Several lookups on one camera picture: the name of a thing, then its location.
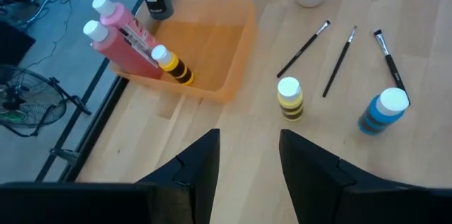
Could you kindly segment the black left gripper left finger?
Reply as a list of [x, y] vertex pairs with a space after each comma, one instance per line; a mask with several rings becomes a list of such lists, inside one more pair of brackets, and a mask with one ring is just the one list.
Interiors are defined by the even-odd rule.
[[218, 182], [220, 130], [211, 129], [138, 182], [150, 185], [150, 223], [209, 224]]

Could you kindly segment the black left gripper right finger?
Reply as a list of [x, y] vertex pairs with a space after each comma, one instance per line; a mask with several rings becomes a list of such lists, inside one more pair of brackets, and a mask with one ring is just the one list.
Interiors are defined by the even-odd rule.
[[382, 179], [291, 130], [280, 160], [299, 223], [411, 223], [411, 187]]

